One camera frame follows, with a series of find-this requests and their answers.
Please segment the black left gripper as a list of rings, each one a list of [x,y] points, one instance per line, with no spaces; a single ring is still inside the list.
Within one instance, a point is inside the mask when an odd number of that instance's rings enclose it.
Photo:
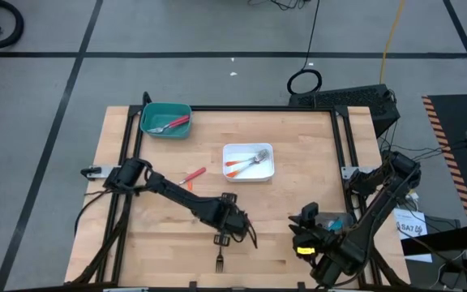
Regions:
[[[237,206],[238,196],[234,193],[223,193],[219,199],[219,207],[214,217],[213,243],[220,247],[228,247],[230,241],[241,243],[247,235],[254,241],[254,227],[245,211]]]

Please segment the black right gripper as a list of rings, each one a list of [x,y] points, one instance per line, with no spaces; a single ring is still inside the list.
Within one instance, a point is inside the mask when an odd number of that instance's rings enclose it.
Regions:
[[[289,228],[293,231],[293,250],[296,256],[306,261],[312,268],[316,266],[316,258],[322,253],[328,244],[330,231],[315,224],[315,216],[320,213],[319,205],[312,202],[304,206],[296,216],[289,216],[293,222]],[[297,247],[313,247],[314,255],[300,255],[296,252]]]

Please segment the grey translucent plastic bin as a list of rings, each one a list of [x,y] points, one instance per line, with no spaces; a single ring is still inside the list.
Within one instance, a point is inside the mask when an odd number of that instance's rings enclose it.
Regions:
[[[328,223],[330,221],[335,221],[340,219],[343,221],[343,230],[340,231],[330,231],[328,230]],[[315,216],[315,224],[321,226],[322,228],[330,231],[334,234],[342,234],[343,232],[349,230],[354,224],[354,218],[349,213],[319,213]]]

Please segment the white plastic bin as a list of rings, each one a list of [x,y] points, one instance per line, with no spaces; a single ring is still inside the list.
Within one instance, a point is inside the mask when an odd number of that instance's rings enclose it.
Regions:
[[[268,152],[268,158],[244,170],[234,178],[227,177],[227,173],[242,167],[240,165],[225,166],[227,161],[242,161],[253,157],[261,151]],[[266,182],[275,174],[273,147],[267,143],[255,144],[227,144],[222,151],[222,172],[226,180],[232,183],[258,183]]]

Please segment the white paper label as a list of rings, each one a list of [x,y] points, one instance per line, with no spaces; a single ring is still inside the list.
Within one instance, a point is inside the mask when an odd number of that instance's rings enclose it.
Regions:
[[[396,219],[396,227],[399,229],[400,239],[427,235],[425,216],[423,213],[395,208],[393,215]]]

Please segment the teal plastic bin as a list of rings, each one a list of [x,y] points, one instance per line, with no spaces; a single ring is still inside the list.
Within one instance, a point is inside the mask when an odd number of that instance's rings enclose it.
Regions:
[[[140,128],[155,138],[184,140],[190,135],[191,114],[187,104],[148,103],[144,106]]]

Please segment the black floor bar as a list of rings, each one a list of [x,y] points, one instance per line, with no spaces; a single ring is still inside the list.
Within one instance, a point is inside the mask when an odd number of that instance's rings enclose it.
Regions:
[[[419,237],[408,235],[401,240],[405,256],[435,254],[437,251],[467,250],[467,227],[427,234]]]

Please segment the black platform with hazard stripes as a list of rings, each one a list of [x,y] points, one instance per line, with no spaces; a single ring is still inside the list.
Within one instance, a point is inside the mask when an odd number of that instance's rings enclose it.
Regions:
[[[422,103],[467,217],[467,94],[425,95]]]

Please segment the black aluminium table frame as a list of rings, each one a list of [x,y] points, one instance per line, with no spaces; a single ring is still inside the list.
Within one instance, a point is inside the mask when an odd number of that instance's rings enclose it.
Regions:
[[[275,153],[275,174],[259,183],[225,179],[226,144],[268,143]],[[175,182],[205,168],[194,192],[217,196],[233,192],[258,235],[225,249],[225,270],[217,273],[214,229],[166,198],[144,193],[132,200],[122,269],[122,286],[221,288],[315,287],[309,266],[292,249],[289,216],[315,201],[322,211],[342,212],[341,190],[331,117],[327,112],[285,106],[209,106],[195,109],[184,140],[142,138],[140,156]]]

